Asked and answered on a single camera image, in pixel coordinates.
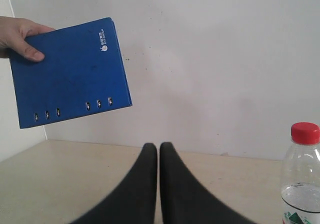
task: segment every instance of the plastic bottle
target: plastic bottle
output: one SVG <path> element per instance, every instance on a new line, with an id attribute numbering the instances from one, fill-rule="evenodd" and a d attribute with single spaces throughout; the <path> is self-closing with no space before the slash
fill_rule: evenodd
<path id="1" fill-rule="evenodd" d="M 296 123 L 291 137 L 281 170 L 282 223 L 320 224 L 319 126 Z"/>

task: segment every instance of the white wall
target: white wall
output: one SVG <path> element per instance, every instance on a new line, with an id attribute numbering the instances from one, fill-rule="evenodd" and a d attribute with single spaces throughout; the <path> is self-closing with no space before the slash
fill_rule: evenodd
<path id="1" fill-rule="evenodd" d="M 115 21 L 133 107 L 46 126 L 48 138 L 281 159 L 320 123 L 319 0 L 11 0 L 55 28 Z"/>
<path id="2" fill-rule="evenodd" d="M 12 17 L 9 0 L 0 0 L 0 16 Z M 20 129 L 10 63 L 0 59 L 0 161 L 46 139 L 42 127 Z"/>

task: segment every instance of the black object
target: black object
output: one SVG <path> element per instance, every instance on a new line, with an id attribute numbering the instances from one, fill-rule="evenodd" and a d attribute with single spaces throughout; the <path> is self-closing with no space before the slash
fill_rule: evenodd
<path id="1" fill-rule="evenodd" d="M 235 212 L 192 175 L 174 146 L 160 146 L 160 197 L 164 224 L 255 224 Z"/>
<path id="2" fill-rule="evenodd" d="M 146 143 L 120 184 L 73 224 L 153 224 L 155 221 L 158 156 Z"/>

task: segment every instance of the red bottle cap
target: red bottle cap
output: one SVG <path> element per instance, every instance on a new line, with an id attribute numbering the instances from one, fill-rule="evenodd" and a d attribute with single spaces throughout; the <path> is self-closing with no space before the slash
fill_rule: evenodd
<path id="1" fill-rule="evenodd" d="M 320 128 L 309 122 L 298 122 L 291 127 L 292 140 L 301 145 L 315 145 L 320 142 Z"/>

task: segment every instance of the blue binder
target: blue binder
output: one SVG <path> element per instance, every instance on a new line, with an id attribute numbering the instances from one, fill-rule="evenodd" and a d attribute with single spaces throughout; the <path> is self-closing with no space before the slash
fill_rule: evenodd
<path id="1" fill-rule="evenodd" d="M 132 106 L 111 18 L 30 36 L 34 63 L 10 50 L 21 129 Z"/>

